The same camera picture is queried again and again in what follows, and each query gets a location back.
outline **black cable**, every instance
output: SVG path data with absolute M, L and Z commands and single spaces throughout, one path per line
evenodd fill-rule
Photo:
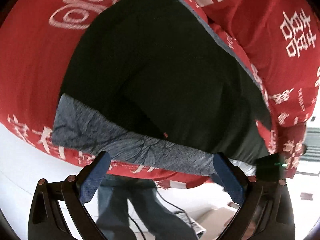
M 166 201 L 166 200 L 161 196 L 161 194 L 159 193 L 158 189 L 156 189 L 156 190 L 157 190 L 158 195 L 160 196 L 160 198 L 161 198 L 164 202 L 168 203 L 169 205 L 172 205 L 173 207 L 179 209 L 180 211 L 182 211 L 183 213 L 186 214 L 186 216 L 187 216 L 187 218 L 188 218 L 188 220 L 189 220 L 190 227 L 191 227 L 193 233 L 195 234 L 196 239 L 199 239 L 197 233 L 195 232 L 195 230 L 194 230 L 193 227 L 192 227 L 192 222 L 191 222 L 191 219 L 190 219 L 189 215 L 188 215 L 182 208 L 177 207 L 176 205 L 170 203 L 169 201 Z
M 141 228 L 138 226 L 137 222 L 134 221 L 134 219 L 129 215 L 129 218 L 132 220 L 133 223 L 135 223 L 135 225 L 137 226 L 138 230 L 140 231 L 142 237 L 143 237 L 143 240 L 146 240 L 146 237 L 144 236 L 144 233 L 142 232 Z

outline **dark pants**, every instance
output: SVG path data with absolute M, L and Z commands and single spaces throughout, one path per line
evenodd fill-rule
M 156 240 L 197 240 L 193 230 L 165 208 L 156 197 L 153 181 L 107 175 L 98 189 L 97 226 L 108 240 L 136 240 L 129 228 L 129 199 Z

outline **black fabric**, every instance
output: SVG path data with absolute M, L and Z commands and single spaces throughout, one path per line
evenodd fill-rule
M 77 46 L 61 94 L 140 134 L 247 163 L 268 155 L 258 87 L 178 0 L 121 0 Z

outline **red garment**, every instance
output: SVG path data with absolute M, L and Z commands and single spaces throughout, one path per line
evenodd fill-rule
M 119 0 L 19 0 L 0 28 L 0 122 L 39 150 L 85 166 L 94 156 L 57 147 L 51 131 L 69 60 L 95 17 Z M 184 0 L 207 21 L 193 0 Z M 113 162 L 109 173 L 202 184 L 208 177 Z
M 292 177 L 297 166 L 292 158 L 301 154 L 303 124 L 311 117 L 318 95 L 319 20 L 305 0 L 196 2 L 237 40 L 255 66 L 275 124 L 269 137 L 271 153 L 285 154 L 286 177 Z M 268 132 L 259 126 L 267 140 Z

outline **white floor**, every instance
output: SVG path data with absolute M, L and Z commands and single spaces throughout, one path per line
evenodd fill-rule
M 81 168 L 36 150 L 2 125 L 0 125 L 0 146 L 0 208 L 21 240 L 27 240 L 29 210 L 38 180 L 46 178 L 49 182 L 61 181 L 70 174 L 78 174 Z M 320 163 L 303 162 L 298 170 L 318 173 Z M 303 240 L 320 216 L 319 185 L 319 177 L 296 175 L 294 180 L 288 180 L 296 222 L 296 240 Z M 314 194 L 314 201 L 300 200 L 301 192 Z M 212 208 L 226 207 L 231 200 L 229 195 L 216 184 L 204 184 L 193 189 L 160 190 L 160 193 L 166 200 L 186 210 L 194 219 Z M 167 203 L 164 205 L 172 211 L 177 211 Z M 96 220 L 97 195 L 85 206 L 93 220 Z M 61 203 L 61 207 L 73 236 L 81 239 L 65 204 Z M 142 231 L 146 231 L 131 205 L 129 214 L 137 221 Z M 212 226 L 218 227 L 219 231 L 227 220 L 228 217 L 221 217 L 220 221 Z M 138 232 L 133 223 L 132 229 Z

